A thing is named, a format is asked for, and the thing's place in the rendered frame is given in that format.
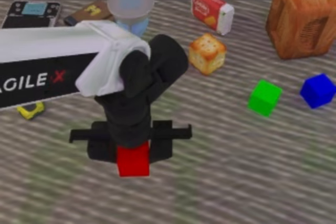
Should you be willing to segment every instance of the mobile phone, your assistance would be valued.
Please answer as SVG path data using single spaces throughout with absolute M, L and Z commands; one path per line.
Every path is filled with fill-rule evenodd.
M 52 27 L 55 26 L 60 12 L 61 4 L 58 2 L 17 0 L 10 5 L 2 28 Z M 41 114 L 44 109 L 42 102 L 17 107 L 17 111 L 27 120 Z

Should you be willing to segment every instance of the green cube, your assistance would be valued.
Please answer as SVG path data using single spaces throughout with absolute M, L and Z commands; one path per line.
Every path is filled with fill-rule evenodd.
M 248 100 L 248 107 L 261 115 L 270 116 L 281 93 L 282 89 L 280 87 L 268 81 L 260 80 Z

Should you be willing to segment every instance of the brown wooden object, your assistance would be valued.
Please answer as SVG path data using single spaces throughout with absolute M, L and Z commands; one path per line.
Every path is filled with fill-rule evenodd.
M 272 0 L 266 31 L 281 59 L 326 54 L 336 38 L 336 0 Z

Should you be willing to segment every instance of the table surface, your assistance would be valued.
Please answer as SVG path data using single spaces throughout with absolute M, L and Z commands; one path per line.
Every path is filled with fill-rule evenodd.
M 62 3 L 64 17 L 89 2 Z M 0 2 L 1 17 L 9 4 Z M 190 123 L 194 137 L 176 141 L 149 178 L 121 179 L 114 165 L 88 160 L 84 143 L 67 143 L 71 128 L 103 118 L 93 99 L 49 101 L 31 122 L 1 112 L 0 223 L 335 223 L 336 104 L 311 110 L 298 92 L 314 74 L 336 80 L 336 47 L 282 61 L 264 29 L 270 2 L 232 4 L 232 31 L 219 38 L 225 65 L 209 77 L 190 67 L 153 105 L 156 119 Z M 168 34 L 187 49 L 206 32 L 188 2 L 162 1 L 144 37 Z M 246 108 L 260 79 L 284 90 L 269 118 Z

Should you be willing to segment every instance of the red letter x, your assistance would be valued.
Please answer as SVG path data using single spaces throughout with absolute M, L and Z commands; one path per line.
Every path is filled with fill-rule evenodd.
M 56 83 L 56 82 L 62 82 L 64 81 L 63 79 L 63 75 L 65 74 L 65 70 L 62 70 L 62 71 L 58 71 L 56 70 L 55 71 L 55 77 L 51 77 L 51 80 L 53 83 Z

